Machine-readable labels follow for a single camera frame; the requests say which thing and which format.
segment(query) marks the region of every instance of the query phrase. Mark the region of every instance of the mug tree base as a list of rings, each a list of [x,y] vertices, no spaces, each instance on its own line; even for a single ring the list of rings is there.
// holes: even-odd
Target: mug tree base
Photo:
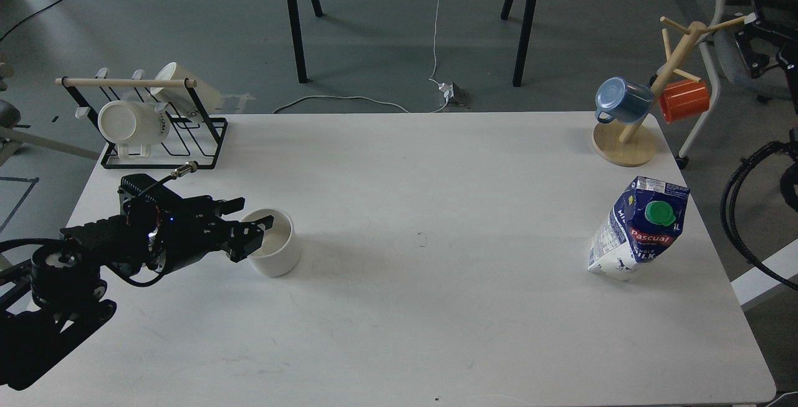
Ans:
[[[619,138],[626,125],[618,121],[597,123],[593,128],[593,147],[605,160],[618,166],[641,166],[656,153],[653,135],[640,127],[632,139],[622,143]]]

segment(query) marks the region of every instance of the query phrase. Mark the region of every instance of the black metal rack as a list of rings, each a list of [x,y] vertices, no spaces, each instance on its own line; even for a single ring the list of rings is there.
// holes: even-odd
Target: black metal rack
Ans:
[[[154,95],[152,95],[151,88],[162,87],[179,87],[179,80],[140,80],[137,78],[140,71],[137,71],[133,78],[129,80],[111,80],[105,78],[107,69],[100,69],[97,72],[97,77],[93,79],[75,79],[63,77],[57,80],[58,84],[62,84],[64,89],[72,96],[78,106],[79,114],[88,117],[89,121],[94,125],[97,131],[100,127],[97,123],[99,117],[97,111],[92,108],[88,103],[82,92],[78,90],[78,86],[94,86],[102,91],[108,102],[114,100],[121,100],[114,87],[133,88],[137,97],[142,102],[146,101],[145,96],[140,89],[147,92],[149,98],[154,100],[157,105],[153,109],[163,112],[171,123],[171,132],[167,139],[160,143],[165,155],[160,157],[147,157],[147,158],[133,158],[129,161],[122,161],[119,157],[116,143],[109,142],[105,148],[105,152],[100,160],[100,165],[103,168],[174,168],[180,165],[185,160],[196,160],[198,162],[197,168],[212,169],[216,167],[216,162],[219,159],[219,152],[222,150],[222,143],[225,134],[228,130],[228,121],[223,117],[209,117],[205,106],[197,95],[196,81],[185,79],[182,87],[186,89],[191,101],[202,116],[201,123],[194,123],[192,120],[180,114],[171,102],[161,102]],[[160,162],[169,160],[168,158],[179,158],[179,160],[171,160],[170,162]]]

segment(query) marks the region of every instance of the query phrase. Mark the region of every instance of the gray chair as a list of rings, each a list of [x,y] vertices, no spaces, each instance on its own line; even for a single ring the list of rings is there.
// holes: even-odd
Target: gray chair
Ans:
[[[756,98],[762,103],[766,103],[770,98],[792,100],[796,106],[796,113],[798,113],[798,100],[796,100],[798,88],[794,87],[792,92],[790,91],[786,75],[788,72],[798,72],[798,69],[787,71],[784,65],[781,67],[779,65],[779,60],[784,58],[783,53],[780,54],[780,49],[783,52],[784,43],[790,41],[783,37],[774,40],[772,35],[768,38],[769,35],[756,32],[753,25],[757,20],[765,20],[768,26],[777,27],[784,35],[795,35],[798,38],[798,30],[796,30],[798,29],[798,0],[715,0],[715,4],[715,15],[711,24],[739,17],[740,13],[752,14],[745,26],[718,30],[713,33],[712,37],[703,38],[705,41],[699,45],[713,94],[709,111],[701,115],[676,156],[679,168],[684,168],[687,165],[690,146],[718,102],[720,79],[709,54],[708,41],[712,41],[718,63],[729,83],[748,89],[756,94]],[[746,51],[746,43],[750,44],[748,51]],[[792,53],[790,49],[794,49],[794,47],[798,47],[798,42],[795,42],[795,46],[787,45],[787,54]],[[798,78],[798,73],[793,74],[794,82],[798,82],[796,78]]]

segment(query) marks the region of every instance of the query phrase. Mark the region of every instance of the blue mug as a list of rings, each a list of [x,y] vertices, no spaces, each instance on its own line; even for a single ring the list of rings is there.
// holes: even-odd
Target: blue mug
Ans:
[[[630,83],[621,77],[612,77],[596,91],[596,120],[610,123],[636,123],[648,114],[653,94],[648,86]]]

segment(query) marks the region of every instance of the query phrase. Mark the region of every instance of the orange mug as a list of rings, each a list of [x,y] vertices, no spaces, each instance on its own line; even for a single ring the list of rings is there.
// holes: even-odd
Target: orange mug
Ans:
[[[665,87],[659,97],[659,108],[662,109],[667,123],[701,114],[709,109],[709,92],[703,81],[675,81]]]

